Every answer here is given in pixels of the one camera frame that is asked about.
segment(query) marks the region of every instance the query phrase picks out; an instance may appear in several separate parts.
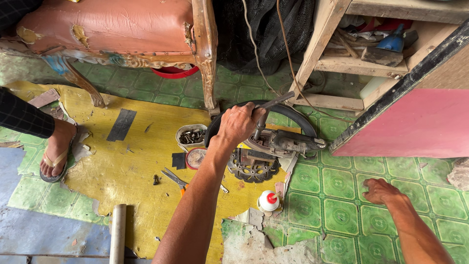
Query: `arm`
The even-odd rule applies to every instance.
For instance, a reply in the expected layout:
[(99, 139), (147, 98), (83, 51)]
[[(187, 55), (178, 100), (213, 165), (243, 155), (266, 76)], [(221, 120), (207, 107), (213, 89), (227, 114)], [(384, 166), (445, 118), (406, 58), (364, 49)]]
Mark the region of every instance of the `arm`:
[(410, 199), (383, 179), (366, 179), (369, 187), (362, 195), (370, 202), (387, 206), (401, 241), (402, 254), (407, 264), (454, 264), (441, 242), (415, 212)]
[(229, 156), (252, 134), (257, 120), (265, 113), (265, 109), (252, 113), (253, 109), (250, 102), (223, 114), (220, 130), (211, 138), (205, 158), (174, 211), (152, 264), (205, 263)]

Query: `leather chair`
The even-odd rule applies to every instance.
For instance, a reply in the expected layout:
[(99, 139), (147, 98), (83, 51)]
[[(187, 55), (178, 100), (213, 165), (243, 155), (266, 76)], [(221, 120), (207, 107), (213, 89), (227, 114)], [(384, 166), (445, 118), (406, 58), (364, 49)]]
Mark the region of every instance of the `leather chair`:
[(205, 106), (219, 112), (211, 0), (44, 0), (16, 29), (32, 52), (86, 90), (95, 107), (105, 106), (101, 95), (67, 58), (133, 68), (194, 64), (202, 73)]

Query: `scissors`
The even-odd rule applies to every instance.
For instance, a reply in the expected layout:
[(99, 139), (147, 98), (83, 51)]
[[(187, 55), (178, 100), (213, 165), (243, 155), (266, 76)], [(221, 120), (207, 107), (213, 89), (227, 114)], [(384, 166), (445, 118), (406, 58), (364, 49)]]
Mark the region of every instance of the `scissors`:
[(174, 173), (172, 173), (170, 170), (168, 170), (166, 167), (165, 167), (165, 170), (167, 171), (161, 171), (161, 173), (163, 173), (164, 175), (166, 175), (168, 178), (170, 178), (171, 180), (173, 180), (175, 183), (177, 183), (179, 185), (179, 188), (181, 188), (181, 197), (184, 195), (184, 193), (186, 192), (186, 190), (184, 189), (184, 187), (189, 187), (189, 184), (181, 181)]

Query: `tire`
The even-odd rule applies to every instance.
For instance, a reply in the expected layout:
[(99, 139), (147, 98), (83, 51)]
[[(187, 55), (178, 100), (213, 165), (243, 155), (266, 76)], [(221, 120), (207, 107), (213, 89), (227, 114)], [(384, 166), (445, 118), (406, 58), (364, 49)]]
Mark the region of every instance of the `tire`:
[[(244, 106), (248, 102), (253, 102), (255, 105), (262, 105), (264, 103), (267, 103), (267, 100), (251, 100), (251, 101), (246, 101), (242, 102), (239, 104), (236, 104), (237, 106)], [(282, 114), (291, 120), (295, 121), (300, 127), (301, 130), (304, 132), (305, 135), (310, 136), (310, 137), (318, 137), (316, 134), (316, 131), (314, 130), (314, 127), (311, 125), (310, 121), (305, 117), (304, 115), (296, 112), (295, 110), (291, 109), (291, 107), (283, 105), (283, 104), (277, 104), (272, 106), (270, 111)], [(210, 125), (207, 127), (207, 131), (205, 132), (205, 147), (208, 148), (210, 144), (210, 139), (215, 136), (218, 133), (218, 130), (220, 129), (220, 123), (221, 123), (221, 116), (225, 113), (225, 111), (221, 112), (216, 116)]]

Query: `motorcycle brake rotor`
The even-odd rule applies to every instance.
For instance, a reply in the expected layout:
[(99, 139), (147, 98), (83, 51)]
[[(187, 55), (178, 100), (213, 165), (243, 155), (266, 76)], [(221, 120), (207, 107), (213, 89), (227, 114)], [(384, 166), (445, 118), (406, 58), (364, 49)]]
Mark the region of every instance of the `motorcycle brake rotor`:
[(240, 164), (240, 148), (237, 148), (228, 160), (228, 170), (238, 179), (245, 182), (261, 183), (272, 178), (279, 171), (279, 162), (257, 161), (255, 165)]

